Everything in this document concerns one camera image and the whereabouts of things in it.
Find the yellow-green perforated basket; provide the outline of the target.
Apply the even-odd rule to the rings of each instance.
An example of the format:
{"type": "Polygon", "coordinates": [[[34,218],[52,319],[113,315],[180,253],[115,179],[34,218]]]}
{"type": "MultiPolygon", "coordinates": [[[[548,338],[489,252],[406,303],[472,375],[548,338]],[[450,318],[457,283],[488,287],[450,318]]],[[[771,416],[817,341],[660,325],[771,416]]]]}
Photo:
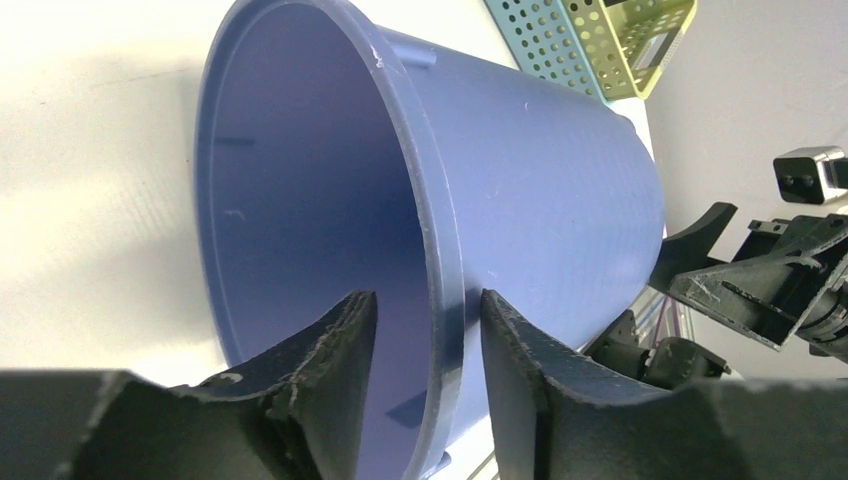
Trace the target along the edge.
{"type": "Polygon", "coordinates": [[[696,0],[564,1],[600,92],[646,99],[697,12],[696,0]]]}

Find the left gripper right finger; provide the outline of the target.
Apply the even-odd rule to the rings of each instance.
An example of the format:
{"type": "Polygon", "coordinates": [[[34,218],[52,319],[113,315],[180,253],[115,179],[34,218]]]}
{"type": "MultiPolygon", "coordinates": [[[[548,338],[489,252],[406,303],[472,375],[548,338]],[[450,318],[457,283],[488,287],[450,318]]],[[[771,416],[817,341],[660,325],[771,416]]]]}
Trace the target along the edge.
{"type": "Polygon", "coordinates": [[[847,384],[700,380],[668,391],[621,375],[480,301],[504,479],[843,479],[847,384]]]}

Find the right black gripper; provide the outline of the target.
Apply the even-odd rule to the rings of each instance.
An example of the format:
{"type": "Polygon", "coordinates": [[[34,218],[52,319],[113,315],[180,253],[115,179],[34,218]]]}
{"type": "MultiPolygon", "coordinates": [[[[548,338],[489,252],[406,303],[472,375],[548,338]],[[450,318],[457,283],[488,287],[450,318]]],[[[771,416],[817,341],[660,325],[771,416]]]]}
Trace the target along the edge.
{"type": "Polygon", "coordinates": [[[847,360],[847,218],[753,221],[730,262],[710,256],[738,208],[714,203],[662,241],[648,285],[774,350],[792,336],[847,360]]]}

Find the blue plastic bucket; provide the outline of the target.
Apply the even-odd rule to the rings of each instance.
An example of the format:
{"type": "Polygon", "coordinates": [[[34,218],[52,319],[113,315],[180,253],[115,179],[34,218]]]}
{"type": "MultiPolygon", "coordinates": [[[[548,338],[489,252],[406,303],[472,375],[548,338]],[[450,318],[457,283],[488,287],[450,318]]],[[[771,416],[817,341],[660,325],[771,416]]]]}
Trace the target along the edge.
{"type": "Polygon", "coordinates": [[[663,237],[661,182],[627,118],[347,1],[233,4],[194,172],[230,363],[376,293],[360,479],[428,476],[487,415],[483,290],[578,347],[638,296],[663,237]]]}

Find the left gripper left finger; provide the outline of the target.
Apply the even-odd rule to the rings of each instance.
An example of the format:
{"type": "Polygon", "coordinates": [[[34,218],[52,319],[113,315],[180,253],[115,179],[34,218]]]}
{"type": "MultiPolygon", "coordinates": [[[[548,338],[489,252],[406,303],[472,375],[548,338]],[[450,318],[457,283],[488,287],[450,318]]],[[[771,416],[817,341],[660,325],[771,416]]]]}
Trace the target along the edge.
{"type": "Polygon", "coordinates": [[[351,479],[378,303],[320,319],[195,386],[127,370],[5,370],[5,479],[351,479]]]}

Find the light blue perforated basket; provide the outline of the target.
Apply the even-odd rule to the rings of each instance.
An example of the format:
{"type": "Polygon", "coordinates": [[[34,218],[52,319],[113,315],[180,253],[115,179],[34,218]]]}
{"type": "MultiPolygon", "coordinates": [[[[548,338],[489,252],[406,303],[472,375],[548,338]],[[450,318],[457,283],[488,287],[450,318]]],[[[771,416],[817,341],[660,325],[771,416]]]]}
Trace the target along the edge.
{"type": "Polygon", "coordinates": [[[605,100],[561,2],[485,0],[484,4],[521,71],[605,100]]]}

